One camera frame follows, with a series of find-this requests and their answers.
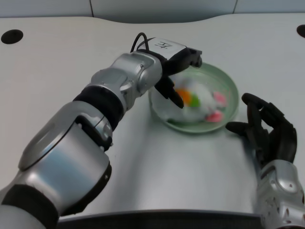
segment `toy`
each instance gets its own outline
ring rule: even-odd
[[[222,121],[224,115],[221,110],[226,107],[224,95],[212,92],[190,77],[176,74],[170,78],[175,83],[175,91],[183,99],[184,108],[180,109],[153,90],[152,107],[162,120],[184,123]]]

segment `white label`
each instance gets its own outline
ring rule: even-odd
[[[153,38],[148,41],[149,50],[160,54],[167,60],[172,58],[175,54],[185,49],[186,46],[168,41],[162,38]],[[138,49],[146,49],[145,43],[141,45]]]

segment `white wall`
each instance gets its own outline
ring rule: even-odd
[[[95,17],[131,23],[198,21],[230,13],[305,12],[305,0],[91,0]],[[0,0],[0,17],[91,16],[90,0]]]
[[[129,23],[199,21],[233,13],[236,0],[91,0],[95,17]]]
[[[305,12],[305,0],[238,0],[235,13]]]
[[[0,0],[0,17],[91,16],[89,0]]]

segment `chinese character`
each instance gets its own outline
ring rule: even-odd
[[[172,47],[172,45],[169,45],[169,44],[167,44],[167,43],[165,43],[165,42],[160,42],[160,43],[158,43],[158,44],[155,44],[155,46],[159,46],[159,47],[161,47],[162,49],[164,48],[164,49],[167,49],[167,47]]]

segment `pink object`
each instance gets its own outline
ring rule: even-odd
[[[214,92],[214,99],[221,105],[227,106],[227,99],[220,92]]]
[[[224,118],[223,113],[221,113],[219,110],[216,110],[213,114],[207,116],[205,120],[211,123],[218,123],[222,121],[223,118]]]

